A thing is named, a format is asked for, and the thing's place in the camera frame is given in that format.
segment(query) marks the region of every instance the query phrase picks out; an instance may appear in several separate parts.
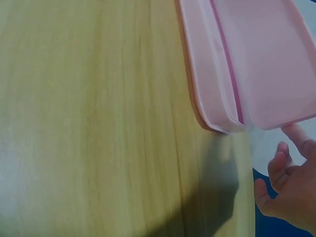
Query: wood grain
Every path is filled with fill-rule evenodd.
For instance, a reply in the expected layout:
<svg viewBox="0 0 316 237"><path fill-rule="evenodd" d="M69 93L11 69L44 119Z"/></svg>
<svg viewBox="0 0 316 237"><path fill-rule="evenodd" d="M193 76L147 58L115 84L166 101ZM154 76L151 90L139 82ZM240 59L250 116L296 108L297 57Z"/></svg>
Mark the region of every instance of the wood grain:
<svg viewBox="0 0 316 237"><path fill-rule="evenodd" d="M248 138L199 125L177 7L0 0L0 236L254 236Z"/></svg>

